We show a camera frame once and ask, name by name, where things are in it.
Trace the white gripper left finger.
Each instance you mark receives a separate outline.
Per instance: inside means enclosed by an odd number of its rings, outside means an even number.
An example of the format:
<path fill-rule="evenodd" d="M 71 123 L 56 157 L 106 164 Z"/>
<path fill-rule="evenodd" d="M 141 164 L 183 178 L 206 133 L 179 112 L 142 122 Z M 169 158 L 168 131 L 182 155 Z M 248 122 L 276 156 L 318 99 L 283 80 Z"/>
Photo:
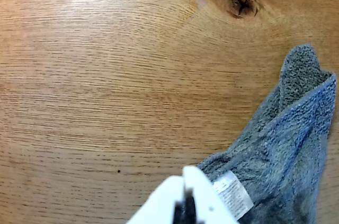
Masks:
<path fill-rule="evenodd" d="M 184 199 L 184 178 L 170 176 L 150 194 L 127 223 L 173 223 L 176 205 Z"/>

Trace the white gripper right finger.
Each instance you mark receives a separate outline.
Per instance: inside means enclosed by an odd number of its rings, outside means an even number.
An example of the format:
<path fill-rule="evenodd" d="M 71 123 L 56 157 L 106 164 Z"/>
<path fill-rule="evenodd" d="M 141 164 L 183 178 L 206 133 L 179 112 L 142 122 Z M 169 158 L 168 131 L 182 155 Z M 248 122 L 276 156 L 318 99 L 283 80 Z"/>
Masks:
<path fill-rule="evenodd" d="M 185 166 L 182 176 L 184 195 L 194 200 L 196 223 L 238 223 L 199 168 Z"/>

